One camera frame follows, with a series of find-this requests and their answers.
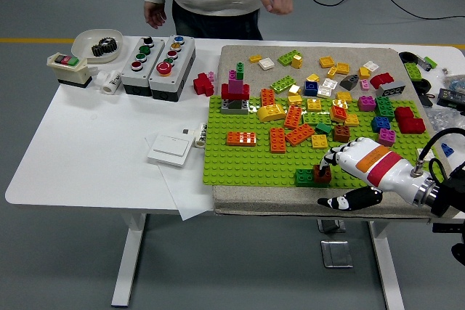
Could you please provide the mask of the person's right hand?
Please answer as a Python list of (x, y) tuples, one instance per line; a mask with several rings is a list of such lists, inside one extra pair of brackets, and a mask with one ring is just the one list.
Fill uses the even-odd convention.
[(159, 29), (166, 22), (165, 4), (153, 3), (150, 1), (144, 2), (144, 18), (145, 22), (154, 29)]

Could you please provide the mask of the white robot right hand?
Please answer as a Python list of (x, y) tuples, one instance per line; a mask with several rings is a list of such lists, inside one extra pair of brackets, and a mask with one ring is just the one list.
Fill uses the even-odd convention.
[(434, 182), (430, 174), (418, 170), (388, 147), (366, 137), (332, 147), (320, 162), (320, 171), (330, 165), (340, 168), (366, 183), (363, 188), (332, 198), (320, 198), (318, 204), (339, 211), (357, 211), (382, 201), (383, 192), (395, 192), (405, 202), (432, 205)]

